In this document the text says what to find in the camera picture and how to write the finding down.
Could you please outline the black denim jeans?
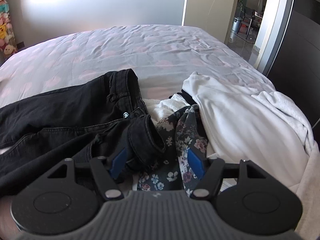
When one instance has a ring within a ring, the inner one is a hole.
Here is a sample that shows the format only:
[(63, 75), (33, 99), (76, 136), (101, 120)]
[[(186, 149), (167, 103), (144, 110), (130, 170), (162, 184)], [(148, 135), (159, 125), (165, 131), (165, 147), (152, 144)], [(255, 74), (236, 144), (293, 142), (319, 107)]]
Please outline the black denim jeans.
[(1, 149), (2, 196), (18, 194), (66, 158), (87, 163), (125, 152), (128, 175), (153, 171), (165, 159), (131, 69), (1, 108)]

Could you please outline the floral dark garment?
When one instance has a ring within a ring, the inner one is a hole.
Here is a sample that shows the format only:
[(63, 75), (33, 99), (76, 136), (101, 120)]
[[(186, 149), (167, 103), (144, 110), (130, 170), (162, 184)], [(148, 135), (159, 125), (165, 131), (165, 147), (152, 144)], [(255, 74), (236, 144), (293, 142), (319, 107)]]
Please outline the floral dark garment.
[(156, 128), (165, 143), (164, 158), (154, 171), (139, 175), (137, 190), (184, 189), (190, 196), (199, 179), (188, 162), (188, 152), (206, 157), (208, 146), (199, 106), (182, 107), (157, 121)]

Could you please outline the white hooded sweatshirt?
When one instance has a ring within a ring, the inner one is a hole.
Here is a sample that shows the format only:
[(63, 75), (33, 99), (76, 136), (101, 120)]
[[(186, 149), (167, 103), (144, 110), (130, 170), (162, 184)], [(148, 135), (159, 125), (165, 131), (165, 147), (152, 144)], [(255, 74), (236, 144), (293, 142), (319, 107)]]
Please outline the white hooded sweatshirt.
[(198, 73), (184, 81), (183, 90), (199, 106), (209, 157), (251, 160), (297, 189), (315, 141), (309, 121), (290, 98)]

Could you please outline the dark sliding wardrobe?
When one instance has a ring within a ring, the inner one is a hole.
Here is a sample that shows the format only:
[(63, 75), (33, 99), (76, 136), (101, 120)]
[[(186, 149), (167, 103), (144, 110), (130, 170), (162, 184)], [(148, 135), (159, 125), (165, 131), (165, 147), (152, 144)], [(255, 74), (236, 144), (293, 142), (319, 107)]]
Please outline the dark sliding wardrobe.
[(267, 77), (319, 129), (319, 0), (294, 0), (279, 52)]

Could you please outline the silver trash bin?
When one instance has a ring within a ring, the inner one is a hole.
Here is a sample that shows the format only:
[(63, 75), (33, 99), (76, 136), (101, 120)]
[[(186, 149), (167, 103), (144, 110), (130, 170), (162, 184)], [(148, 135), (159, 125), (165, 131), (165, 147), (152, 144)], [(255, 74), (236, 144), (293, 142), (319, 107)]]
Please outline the silver trash bin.
[(232, 24), (232, 32), (238, 33), (242, 24), (242, 17), (235, 17)]

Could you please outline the cream bedroom door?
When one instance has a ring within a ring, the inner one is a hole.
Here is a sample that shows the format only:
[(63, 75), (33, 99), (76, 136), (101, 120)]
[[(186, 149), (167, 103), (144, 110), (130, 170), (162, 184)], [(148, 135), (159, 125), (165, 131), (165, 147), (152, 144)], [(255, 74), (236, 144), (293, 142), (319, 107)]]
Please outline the cream bedroom door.
[(184, 0), (182, 25), (201, 28), (226, 44), (237, 0)]

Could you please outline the plush toy column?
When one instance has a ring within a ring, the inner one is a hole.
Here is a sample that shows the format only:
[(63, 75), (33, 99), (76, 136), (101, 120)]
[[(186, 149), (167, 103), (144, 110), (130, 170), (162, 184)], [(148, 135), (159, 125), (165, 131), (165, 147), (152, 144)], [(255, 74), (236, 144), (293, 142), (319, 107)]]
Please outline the plush toy column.
[(0, 11), (1, 52), (7, 60), (18, 51), (7, 0), (0, 0)]

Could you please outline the black wall socket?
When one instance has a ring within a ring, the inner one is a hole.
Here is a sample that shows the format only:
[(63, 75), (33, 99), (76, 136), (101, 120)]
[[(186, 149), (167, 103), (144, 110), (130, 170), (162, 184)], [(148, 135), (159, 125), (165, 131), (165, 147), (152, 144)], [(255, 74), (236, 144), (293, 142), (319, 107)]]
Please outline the black wall socket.
[(22, 49), (24, 47), (25, 47), (24, 42), (20, 42), (17, 44), (17, 49)]

